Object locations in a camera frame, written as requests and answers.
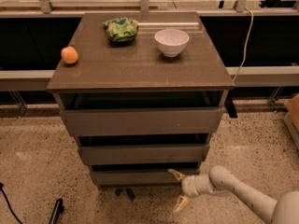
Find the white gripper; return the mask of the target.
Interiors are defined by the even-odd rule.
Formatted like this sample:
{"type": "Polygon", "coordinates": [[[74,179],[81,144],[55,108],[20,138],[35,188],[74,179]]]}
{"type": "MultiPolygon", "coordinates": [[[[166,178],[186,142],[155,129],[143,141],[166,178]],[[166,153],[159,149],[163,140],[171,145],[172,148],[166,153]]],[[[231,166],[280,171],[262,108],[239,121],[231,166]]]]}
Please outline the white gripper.
{"type": "Polygon", "coordinates": [[[178,213],[189,203],[190,198],[197,197],[199,192],[195,184],[194,175],[186,176],[174,169],[169,169],[168,172],[172,174],[178,182],[181,182],[181,188],[184,194],[178,196],[177,203],[174,207],[174,212],[178,213]]]}

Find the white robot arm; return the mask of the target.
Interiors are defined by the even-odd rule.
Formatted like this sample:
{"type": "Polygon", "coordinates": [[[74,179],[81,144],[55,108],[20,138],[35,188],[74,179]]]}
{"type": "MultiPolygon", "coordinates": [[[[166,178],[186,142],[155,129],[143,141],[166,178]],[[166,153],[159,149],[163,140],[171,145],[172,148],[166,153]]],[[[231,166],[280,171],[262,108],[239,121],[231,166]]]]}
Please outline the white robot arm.
{"type": "Polygon", "coordinates": [[[265,224],[299,224],[299,191],[288,192],[275,200],[240,181],[231,171],[219,165],[203,175],[185,175],[174,169],[169,169],[168,172],[181,186],[181,194],[174,207],[176,213],[191,198],[204,194],[232,193],[265,224]]]}

